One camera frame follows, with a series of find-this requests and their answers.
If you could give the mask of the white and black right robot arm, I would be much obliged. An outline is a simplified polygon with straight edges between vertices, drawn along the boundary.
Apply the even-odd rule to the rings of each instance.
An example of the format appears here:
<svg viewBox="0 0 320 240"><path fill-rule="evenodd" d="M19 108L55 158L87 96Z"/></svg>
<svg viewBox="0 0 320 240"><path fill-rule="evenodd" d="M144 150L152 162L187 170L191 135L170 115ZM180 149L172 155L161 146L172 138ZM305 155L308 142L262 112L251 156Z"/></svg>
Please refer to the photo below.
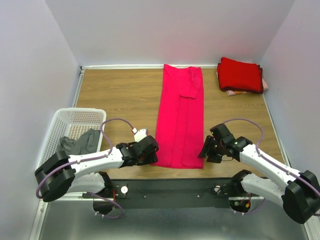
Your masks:
<svg viewBox="0 0 320 240"><path fill-rule="evenodd" d="M210 132L198 155L200 158L218 164L227 156L264 175L259 177L251 171L241 170L225 186L214 187L217 194L227 197L246 193L258 195L282 207L299 224L320 215L320 184L314 173L301 172L279 162L243 136L235 138L224 123L212 127Z"/></svg>

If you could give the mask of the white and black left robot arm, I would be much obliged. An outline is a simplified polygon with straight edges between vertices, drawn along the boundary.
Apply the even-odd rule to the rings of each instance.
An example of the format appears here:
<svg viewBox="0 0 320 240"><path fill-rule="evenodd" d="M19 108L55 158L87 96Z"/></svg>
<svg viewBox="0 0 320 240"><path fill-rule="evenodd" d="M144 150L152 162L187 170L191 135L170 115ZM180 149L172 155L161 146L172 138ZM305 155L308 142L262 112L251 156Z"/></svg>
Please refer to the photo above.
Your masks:
<svg viewBox="0 0 320 240"><path fill-rule="evenodd" d="M119 143L115 147L84 155L54 153L34 172L38 183L35 195L44 202L64 196L74 180L105 169L143 166L158 161L159 144L151 135L138 142Z"/></svg>

